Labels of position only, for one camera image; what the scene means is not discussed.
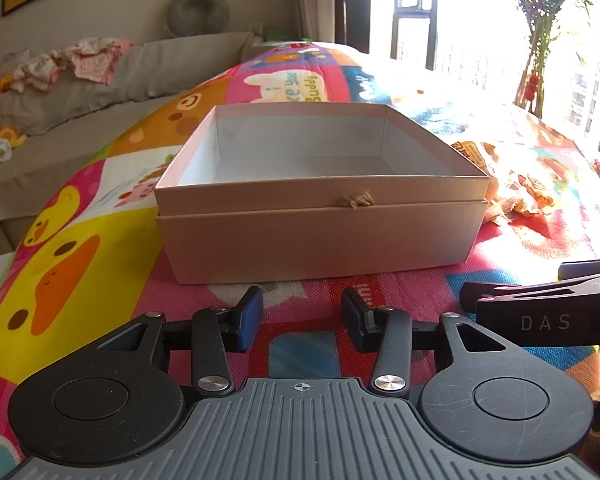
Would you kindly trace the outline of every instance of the red ornament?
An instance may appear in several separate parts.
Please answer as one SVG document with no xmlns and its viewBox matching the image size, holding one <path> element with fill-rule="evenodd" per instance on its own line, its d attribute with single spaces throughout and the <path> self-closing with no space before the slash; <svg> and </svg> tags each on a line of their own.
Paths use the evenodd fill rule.
<svg viewBox="0 0 600 480">
<path fill-rule="evenodd" d="M 527 101 L 533 101 L 536 98 L 539 81 L 540 78 L 538 77 L 538 74 L 532 74 L 529 76 L 529 80 L 526 82 L 525 88 L 525 99 Z"/>
</svg>

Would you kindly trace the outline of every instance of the cartoon duck print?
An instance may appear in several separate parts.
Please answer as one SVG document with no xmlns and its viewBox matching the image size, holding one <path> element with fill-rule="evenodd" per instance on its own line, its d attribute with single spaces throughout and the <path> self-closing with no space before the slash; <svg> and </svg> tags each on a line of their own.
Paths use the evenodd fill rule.
<svg viewBox="0 0 600 480">
<path fill-rule="evenodd" d="M 156 208 L 70 224 L 0 303 L 0 377 L 18 384 L 128 321 L 160 247 Z"/>
<path fill-rule="evenodd" d="M 56 203 L 42 210 L 24 237 L 23 245 L 31 247 L 46 242 L 75 215 L 80 206 L 80 192 L 75 186 L 65 186 Z"/>
</svg>

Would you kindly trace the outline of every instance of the cardboard box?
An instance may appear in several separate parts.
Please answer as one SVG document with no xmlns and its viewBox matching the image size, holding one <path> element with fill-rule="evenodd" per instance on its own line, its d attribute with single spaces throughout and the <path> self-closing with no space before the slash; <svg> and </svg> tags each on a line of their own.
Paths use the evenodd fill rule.
<svg viewBox="0 0 600 480">
<path fill-rule="evenodd" d="M 155 186 L 157 221 L 179 283 L 420 269 L 467 258 L 488 181 L 385 105 L 223 105 Z"/>
</svg>

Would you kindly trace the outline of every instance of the gray cushion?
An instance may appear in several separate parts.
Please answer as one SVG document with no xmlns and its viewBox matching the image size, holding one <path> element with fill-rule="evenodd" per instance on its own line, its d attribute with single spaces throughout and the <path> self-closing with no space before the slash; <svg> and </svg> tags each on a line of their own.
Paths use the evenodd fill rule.
<svg viewBox="0 0 600 480">
<path fill-rule="evenodd" d="M 154 41 L 132 47 L 116 65 L 111 85 L 63 72 L 49 92 L 27 87 L 0 95 L 0 124 L 35 136 L 69 119 L 126 101 L 141 102 L 193 88 L 240 63 L 250 32 Z"/>
</svg>

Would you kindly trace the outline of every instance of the ribbed gray plate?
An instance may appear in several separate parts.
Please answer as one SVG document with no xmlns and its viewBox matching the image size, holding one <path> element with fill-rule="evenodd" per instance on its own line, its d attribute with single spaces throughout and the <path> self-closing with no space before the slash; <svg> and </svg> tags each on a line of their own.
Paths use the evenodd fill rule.
<svg viewBox="0 0 600 480">
<path fill-rule="evenodd" d="M 400 399 L 372 396 L 356 379 L 248 379 L 222 399 L 199 402 L 158 449 L 98 468 L 32 458 L 18 480 L 586 480 L 572 456 L 532 467 L 473 461 L 440 444 Z"/>
</svg>

